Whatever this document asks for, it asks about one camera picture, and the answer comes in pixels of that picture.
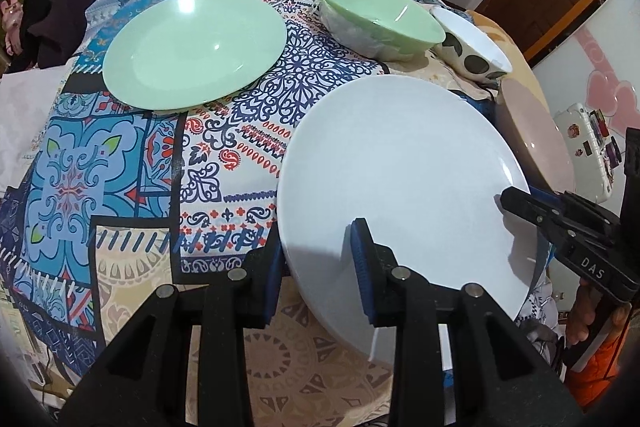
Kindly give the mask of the right hand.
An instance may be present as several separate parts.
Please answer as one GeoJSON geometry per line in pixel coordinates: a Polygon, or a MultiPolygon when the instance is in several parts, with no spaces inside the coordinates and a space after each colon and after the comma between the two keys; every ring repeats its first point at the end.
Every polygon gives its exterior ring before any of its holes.
{"type": "MultiPolygon", "coordinates": [[[[611,329],[605,343],[612,343],[620,337],[629,311],[630,306],[623,305],[612,313],[611,329]]],[[[591,285],[587,281],[581,280],[565,327],[566,342],[569,346],[577,345],[588,338],[588,326],[593,323],[596,315],[596,308],[591,301],[591,285]]]]}

